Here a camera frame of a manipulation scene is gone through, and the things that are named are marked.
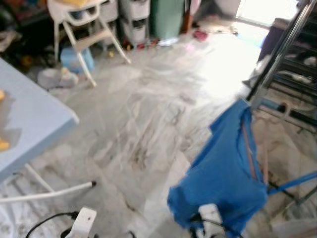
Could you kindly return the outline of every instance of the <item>white high chair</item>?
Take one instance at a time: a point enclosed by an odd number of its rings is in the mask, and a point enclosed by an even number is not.
[[[91,82],[93,87],[96,86],[95,80],[92,78],[87,65],[84,61],[84,58],[81,52],[91,46],[92,44],[104,40],[106,38],[111,38],[114,46],[117,48],[121,56],[127,61],[127,63],[131,63],[128,56],[125,54],[122,46],[118,42],[117,38],[112,34],[108,25],[103,21],[100,17],[100,6],[103,2],[107,0],[90,0],[83,7],[76,7],[68,4],[64,4],[58,2],[56,0],[48,0],[48,9],[52,19],[54,20],[54,53],[55,53],[55,62],[58,61],[58,49],[59,49],[59,25],[63,24],[64,29],[68,35],[68,38],[77,53],[78,60],[84,70],[86,77]],[[93,13],[89,13],[87,10],[90,8],[94,8]],[[72,12],[80,12],[80,19],[75,19],[72,16]],[[94,35],[82,38],[77,40],[74,36],[74,33],[71,29],[70,23],[73,26],[82,26],[88,24],[94,20],[99,20],[103,30],[95,33]]]

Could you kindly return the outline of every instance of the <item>blue plastic container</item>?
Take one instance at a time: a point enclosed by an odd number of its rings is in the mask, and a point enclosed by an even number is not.
[[[95,62],[94,62],[94,59],[91,55],[89,48],[84,49],[82,51],[82,55],[84,57],[84,60],[86,62],[86,65],[87,65],[89,71],[94,70]],[[61,51],[60,61],[64,67],[68,68],[68,70],[70,72],[77,73],[77,74],[84,73],[84,70],[83,70],[83,68],[82,68],[82,66],[79,63],[79,60],[77,58],[77,54],[72,47],[64,48]]]

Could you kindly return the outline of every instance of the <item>black cable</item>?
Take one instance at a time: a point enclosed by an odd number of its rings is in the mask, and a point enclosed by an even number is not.
[[[225,230],[230,231],[231,233],[233,233],[234,236],[238,236],[239,238],[243,238],[243,236],[240,235],[240,233],[238,233],[237,231],[233,230],[230,227],[225,226],[223,223],[215,222],[215,221],[210,220],[210,219],[202,219],[202,222],[209,222],[209,223],[214,224],[216,226],[222,227]]]
[[[49,221],[50,219],[53,219],[55,217],[60,217],[60,216],[70,216],[71,219],[75,220],[78,216],[79,212],[62,212],[62,213],[57,213],[51,217],[46,218],[44,221],[39,222],[38,224],[36,224],[34,227],[31,228],[31,230],[28,232],[28,234],[26,235],[25,238],[29,238],[31,233],[40,225],[42,225],[43,223]]]

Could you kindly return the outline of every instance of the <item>blue shirt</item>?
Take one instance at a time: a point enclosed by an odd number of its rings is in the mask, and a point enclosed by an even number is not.
[[[258,180],[251,174],[242,123]],[[168,205],[182,227],[193,227],[190,219],[198,214],[198,208],[214,203],[224,225],[241,233],[251,217],[265,205],[267,187],[256,161],[251,123],[250,106],[240,99],[210,126],[212,137],[186,176],[169,191]]]

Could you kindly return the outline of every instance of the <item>doorway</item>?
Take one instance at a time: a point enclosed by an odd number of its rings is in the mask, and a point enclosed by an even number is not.
[[[236,17],[264,27],[276,18],[291,19],[297,12],[297,0],[241,0]]]

